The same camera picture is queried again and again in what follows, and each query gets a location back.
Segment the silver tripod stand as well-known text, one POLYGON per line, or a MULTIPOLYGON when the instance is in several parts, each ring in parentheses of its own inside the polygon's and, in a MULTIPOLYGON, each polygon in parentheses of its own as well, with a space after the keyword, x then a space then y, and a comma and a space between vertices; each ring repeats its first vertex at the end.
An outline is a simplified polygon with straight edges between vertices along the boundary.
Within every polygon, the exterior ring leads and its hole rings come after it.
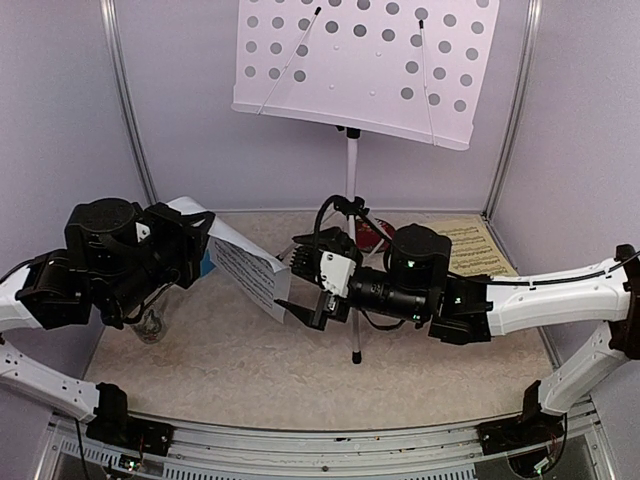
MULTIPOLYGON (((358 160, 358 141, 361 136, 361 130, 358 128, 344 127, 337 125, 338 132, 342 132, 346 136, 347 140, 347 162, 346 162, 346 180, 345 180, 345 193, 350 199, 355 197, 356 192, 356 179, 357 179, 357 160, 358 160)), ((356 216, 346 217, 347 234, 351 239, 353 245, 356 245, 356 216)), ((319 330, 325 323, 322 322, 322 310, 325 305, 326 298, 323 295, 318 297, 318 304, 316 307, 318 311, 311 310, 307 307, 293 304, 285 300, 277 300, 276 303, 282 306, 288 313, 291 313, 296 319, 298 319, 303 325, 319 330)), ((351 360, 355 365, 362 363, 361 352, 361 332, 360 332, 360 318, 357 311, 352 311, 349 314, 352 325, 351 342, 352 342, 352 355, 351 360)))

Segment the white perforated music stand desk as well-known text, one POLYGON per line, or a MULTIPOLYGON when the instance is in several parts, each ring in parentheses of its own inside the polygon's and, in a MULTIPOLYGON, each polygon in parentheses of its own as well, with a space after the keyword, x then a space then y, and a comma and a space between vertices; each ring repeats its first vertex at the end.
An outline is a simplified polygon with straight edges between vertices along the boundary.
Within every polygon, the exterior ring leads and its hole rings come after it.
POLYGON ((232 107, 465 151, 499 8, 242 1, 232 107))

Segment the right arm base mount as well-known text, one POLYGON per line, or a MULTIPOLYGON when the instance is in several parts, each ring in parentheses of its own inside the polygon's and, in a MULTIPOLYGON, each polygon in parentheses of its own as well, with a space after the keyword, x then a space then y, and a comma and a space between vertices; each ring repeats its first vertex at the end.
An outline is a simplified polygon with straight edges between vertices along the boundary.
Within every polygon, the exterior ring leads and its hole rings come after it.
POLYGON ((484 422, 477 426, 477 433, 484 455, 517 450, 553 438, 559 439, 566 427, 562 417, 545 416, 521 421, 518 417, 484 422))

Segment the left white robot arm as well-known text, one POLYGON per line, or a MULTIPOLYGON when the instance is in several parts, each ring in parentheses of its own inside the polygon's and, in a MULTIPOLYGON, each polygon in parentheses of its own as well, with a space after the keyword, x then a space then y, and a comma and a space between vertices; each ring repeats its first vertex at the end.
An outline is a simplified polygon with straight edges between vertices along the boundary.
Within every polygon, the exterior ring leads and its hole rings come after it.
MULTIPOLYGON (((120 198, 77 205, 64 228, 65 246, 27 260, 1 279, 1 330, 54 330, 88 324, 140 322, 167 288, 190 288, 216 216, 182 213, 165 203, 147 208, 120 198)), ((1 381, 88 425, 115 442, 140 434, 127 395, 113 384, 67 376, 1 343, 1 381)))

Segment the white sheet music page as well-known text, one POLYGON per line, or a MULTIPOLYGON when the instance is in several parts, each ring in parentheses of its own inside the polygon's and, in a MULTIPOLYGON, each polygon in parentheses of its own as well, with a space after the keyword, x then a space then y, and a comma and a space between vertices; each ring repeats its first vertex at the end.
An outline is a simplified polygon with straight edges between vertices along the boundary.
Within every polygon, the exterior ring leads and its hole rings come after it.
POLYGON ((291 270, 281 260, 249 240, 218 215, 209 229, 205 257, 275 321, 283 324, 291 270))

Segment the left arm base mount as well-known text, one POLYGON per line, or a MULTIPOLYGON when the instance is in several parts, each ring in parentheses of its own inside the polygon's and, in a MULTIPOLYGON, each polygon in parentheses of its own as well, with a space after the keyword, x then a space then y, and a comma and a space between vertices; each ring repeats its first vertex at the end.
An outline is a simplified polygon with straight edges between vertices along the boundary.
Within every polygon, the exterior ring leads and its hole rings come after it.
POLYGON ((128 416, 124 425, 100 420, 87 424, 86 436, 102 443, 166 457, 174 436, 174 427, 168 423, 128 416))

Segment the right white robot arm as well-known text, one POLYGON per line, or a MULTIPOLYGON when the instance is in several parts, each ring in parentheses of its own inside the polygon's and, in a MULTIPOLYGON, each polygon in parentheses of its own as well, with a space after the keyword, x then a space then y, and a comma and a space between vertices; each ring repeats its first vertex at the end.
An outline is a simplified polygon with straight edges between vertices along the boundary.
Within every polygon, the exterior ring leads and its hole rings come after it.
POLYGON ((520 330, 596 321, 590 339, 559 371, 531 385, 511 433, 523 444, 610 373, 639 357, 639 254, 620 245, 611 259, 565 272, 522 277, 461 276, 449 269, 452 242, 411 224, 388 238, 382 270, 366 267, 338 227, 294 239, 292 273, 321 291, 314 309, 280 299, 304 325, 324 330, 351 310, 427 325, 443 343, 489 342, 520 330))

